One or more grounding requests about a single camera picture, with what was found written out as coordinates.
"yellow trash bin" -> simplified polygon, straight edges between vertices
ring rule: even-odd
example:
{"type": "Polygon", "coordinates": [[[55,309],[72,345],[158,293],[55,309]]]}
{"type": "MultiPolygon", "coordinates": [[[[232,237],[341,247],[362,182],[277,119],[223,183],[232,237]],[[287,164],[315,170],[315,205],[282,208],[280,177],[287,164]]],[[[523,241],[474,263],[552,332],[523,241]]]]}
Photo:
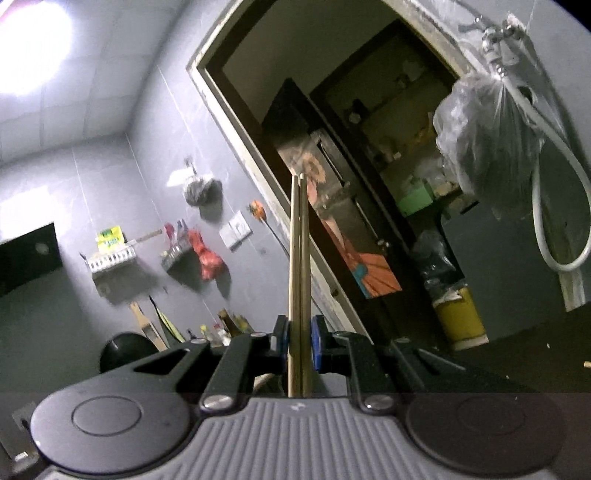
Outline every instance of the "yellow trash bin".
{"type": "Polygon", "coordinates": [[[448,290],[442,298],[433,303],[433,306],[452,344],[486,336],[484,325],[478,316],[468,287],[448,290]]]}

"shower hose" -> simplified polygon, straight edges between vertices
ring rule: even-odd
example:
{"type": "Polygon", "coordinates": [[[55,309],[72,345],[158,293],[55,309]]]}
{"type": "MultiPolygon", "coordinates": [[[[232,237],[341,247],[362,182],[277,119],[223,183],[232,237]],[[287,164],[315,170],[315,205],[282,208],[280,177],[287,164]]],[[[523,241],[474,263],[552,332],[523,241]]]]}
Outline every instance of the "shower hose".
{"type": "MultiPolygon", "coordinates": [[[[541,116],[530,104],[527,98],[519,91],[518,88],[509,80],[507,76],[502,78],[503,84],[515,99],[516,103],[523,109],[525,114],[545,133],[546,137],[558,148],[558,150],[564,155],[569,165],[572,167],[574,172],[577,174],[581,185],[585,190],[585,196],[587,197],[587,203],[589,204],[589,212],[591,212],[591,182],[583,169],[581,163],[577,157],[574,156],[569,146],[562,140],[560,135],[556,133],[556,130],[541,116]]],[[[544,233],[544,221],[542,219],[542,203],[541,203],[541,188],[540,188],[540,162],[538,161],[535,165],[533,176],[532,176],[532,194],[531,194],[532,209],[534,212],[534,230],[535,237],[538,242],[538,247],[544,258],[546,264],[554,271],[558,273],[572,272],[579,268],[588,258],[591,252],[591,225],[589,226],[589,236],[587,242],[580,255],[575,258],[571,263],[561,264],[558,263],[548,248],[546,237],[544,233]]]]}

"ceiling light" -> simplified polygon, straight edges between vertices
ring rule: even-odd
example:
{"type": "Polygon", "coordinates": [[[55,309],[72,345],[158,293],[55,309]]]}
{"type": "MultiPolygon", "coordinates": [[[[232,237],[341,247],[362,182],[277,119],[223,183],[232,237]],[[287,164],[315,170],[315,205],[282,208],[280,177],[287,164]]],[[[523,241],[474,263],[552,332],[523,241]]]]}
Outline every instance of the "ceiling light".
{"type": "Polygon", "coordinates": [[[70,18],[41,2],[0,21],[0,93],[24,95],[51,79],[70,51],[70,18]]]}

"wooden stick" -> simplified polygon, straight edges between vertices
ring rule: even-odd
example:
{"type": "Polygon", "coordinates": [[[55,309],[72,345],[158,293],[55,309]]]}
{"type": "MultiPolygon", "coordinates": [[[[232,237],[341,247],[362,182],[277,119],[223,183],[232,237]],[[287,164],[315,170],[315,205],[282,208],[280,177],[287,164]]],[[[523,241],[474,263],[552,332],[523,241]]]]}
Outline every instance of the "wooden stick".
{"type": "Polygon", "coordinates": [[[298,177],[291,179],[291,229],[290,229],[290,345],[287,354],[287,395],[301,397],[300,356],[300,186],[298,177]]]}
{"type": "Polygon", "coordinates": [[[308,182],[306,174],[300,175],[300,348],[302,371],[302,396],[312,396],[312,351],[310,319],[312,317],[310,285],[310,230],[308,226],[308,182]]]}
{"type": "Polygon", "coordinates": [[[133,301],[129,304],[129,308],[134,313],[142,333],[156,346],[159,352],[165,351],[168,347],[162,340],[162,337],[158,333],[158,330],[156,330],[154,324],[146,317],[146,315],[144,315],[139,304],[136,301],[133,301]]]}

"plastic wrap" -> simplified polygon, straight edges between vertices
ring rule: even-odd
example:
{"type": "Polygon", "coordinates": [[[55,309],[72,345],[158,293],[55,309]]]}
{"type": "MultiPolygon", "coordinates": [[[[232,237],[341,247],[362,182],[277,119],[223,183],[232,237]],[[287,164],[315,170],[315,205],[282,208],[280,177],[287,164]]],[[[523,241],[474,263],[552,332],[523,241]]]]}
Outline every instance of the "plastic wrap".
{"type": "Polygon", "coordinates": [[[433,300],[440,298],[463,277],[451,261],[445,240],[436,230],[425,230],[418,236],[411,256],[433,300]]]}
{"type": "Polygon", "coordinates": [[[211,175],[192,175],[189,177],[183,187],[185,200],[192,207],[199,207],[207,203],[207,198],[211,186],[215,179],[211,175]]]}
{"type": "Polygon", "coordinates": [[[544,144],[503,83],[470,73],[435,111],[437,146],[465,193],[496,216],[531,209],[531,175],[544,144]]]}

